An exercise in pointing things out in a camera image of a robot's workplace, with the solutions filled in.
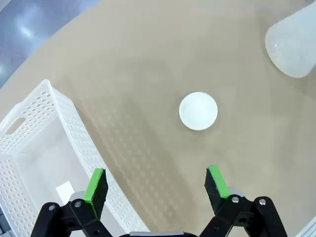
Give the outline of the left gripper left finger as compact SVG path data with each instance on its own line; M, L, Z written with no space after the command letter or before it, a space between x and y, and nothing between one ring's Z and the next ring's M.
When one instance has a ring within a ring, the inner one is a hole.
M31 236L69 237L73 231L82 231L86 237L110 237L100 220L107 192L106 171L96 168L83 198L76 198L64 206L55 202L42 206Z

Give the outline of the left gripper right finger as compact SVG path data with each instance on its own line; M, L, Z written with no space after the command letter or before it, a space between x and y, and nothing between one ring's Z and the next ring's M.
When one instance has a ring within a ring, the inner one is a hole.
M286 237L287 233L273 201L266 196L249 201L231 194L216 165L206 169L205 189L214 217L201 237L227 237L233 227L243 227L249 237Z

